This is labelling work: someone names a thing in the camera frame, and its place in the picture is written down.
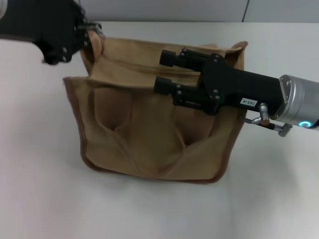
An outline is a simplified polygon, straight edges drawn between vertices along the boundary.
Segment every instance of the canvas tote bag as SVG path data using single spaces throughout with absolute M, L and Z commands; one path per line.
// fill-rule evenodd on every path
M 98 171 L 143 178 L 212 183 L 225 173 L 246 111 L 222 107 L 216 116 L 176 107 L 155 94 L 156 76 L 196 86 L 199 73 L 159 64 L 162 50 L 218 53 L 244 69 L 246 42 L 229 49 L 187 46 L 90 33 L 81 52 L 88 77 L 65 78 L 81 138 L 81 156 Z

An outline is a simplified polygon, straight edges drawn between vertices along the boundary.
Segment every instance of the white tabletop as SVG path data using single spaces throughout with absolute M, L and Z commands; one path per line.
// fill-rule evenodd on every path
M 107 36 L 222 47 L 247 40 L 246 70 L 318 81 L 319 24 L 115 23 Z M 319 132 L 245 125 L 211 185 L 98 173 L 80 158 L 62 78 L 31 44 L 0 41 L 0 238 L 317 239 Z

